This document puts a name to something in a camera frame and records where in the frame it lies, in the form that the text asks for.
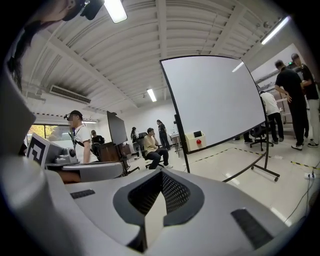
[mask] white pants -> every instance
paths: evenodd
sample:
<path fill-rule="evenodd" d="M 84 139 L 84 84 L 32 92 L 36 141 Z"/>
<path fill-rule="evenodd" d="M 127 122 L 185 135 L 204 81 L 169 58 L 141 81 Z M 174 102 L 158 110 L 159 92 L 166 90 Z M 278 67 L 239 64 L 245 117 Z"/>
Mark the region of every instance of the white pants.
<path fill-rule="evenodd" d="M 310 123 L 312 126 L 312 134 L 314 143 L 319 144 L 319 100 L 308 99 L 310 108 Z"/>

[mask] power outlet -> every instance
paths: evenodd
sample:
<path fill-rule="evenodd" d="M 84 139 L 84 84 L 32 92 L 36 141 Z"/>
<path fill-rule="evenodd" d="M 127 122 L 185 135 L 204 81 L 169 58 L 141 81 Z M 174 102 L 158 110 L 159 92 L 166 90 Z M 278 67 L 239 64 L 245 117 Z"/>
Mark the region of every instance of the power outlet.
<path fill-rule="evenodd" d="M 312 173 L 305 173 L 304 174 L 304 178 L 306 179 L 306 180 L 314 180 L 314 179 L 316 179 L 317 178 L 317 175 L 315 175 L 315 174 L 313 174 L 312 175 Z"/>

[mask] whiteboard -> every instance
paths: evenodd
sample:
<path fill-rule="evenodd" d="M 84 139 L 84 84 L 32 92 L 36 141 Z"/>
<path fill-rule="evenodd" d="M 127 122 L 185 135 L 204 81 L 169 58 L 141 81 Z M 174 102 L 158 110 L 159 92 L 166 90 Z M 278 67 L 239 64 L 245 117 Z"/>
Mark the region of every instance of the whiteboard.
<path fill-rule="evenodd" d="M 239 59 L 185 56 L 161 60 L 183 132 L 202 131 L 212 147 L 265 121 L 256 84 Z"/>

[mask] hand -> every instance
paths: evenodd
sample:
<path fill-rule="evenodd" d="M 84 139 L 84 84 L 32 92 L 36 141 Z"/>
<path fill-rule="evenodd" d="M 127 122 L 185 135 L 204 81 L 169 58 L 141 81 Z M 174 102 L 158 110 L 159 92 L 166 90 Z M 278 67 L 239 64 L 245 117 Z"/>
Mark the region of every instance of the hand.
<path fill-rule="evenodd" d="M 288 101 L 288 103 L 292 102 L 292 98 L 290 97 L 289 94 L 286 94 L 285 97 L 286 97 L 286 100 Z"/>

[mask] ceiling light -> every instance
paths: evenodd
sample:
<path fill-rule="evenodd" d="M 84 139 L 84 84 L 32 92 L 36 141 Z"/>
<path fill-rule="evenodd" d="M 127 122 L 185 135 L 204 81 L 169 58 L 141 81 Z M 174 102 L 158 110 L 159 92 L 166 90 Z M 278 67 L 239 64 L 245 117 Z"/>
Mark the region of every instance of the ceiling light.
<path fill-rule="evenodd" d="M 152 100 L 153 102 L 156 102 L 157 99 L 156 99 L 156 96 L 155 96 L 155 94 L 154 94 L 154 91 L 153 91 L 152 89 L 149 89 L 149 90 L 146 90 L 146 91 L 148 92 L 151 100 Z"/>
<path fill-rule="evenodd" d="M 114 23 L 122 22 L 128 18 L 121 0 L 104 0 L 104 6 Z"/>
<path fill-rule="evenodd" d="M 245 63 L 242 61 L 234 70 L 232 70 L 232 72 L 236 72 L 243 64 Z"/>
<path fill-rule="evenodd" d="M 280 31 L 287 23 L 290 21 L 290 16 L 285 17 L 284 19 L 280 20 L 278 25 L 261 41 L 261 44 L 265 45 L 271 38 L 274 37 L 276 33 Z"/>

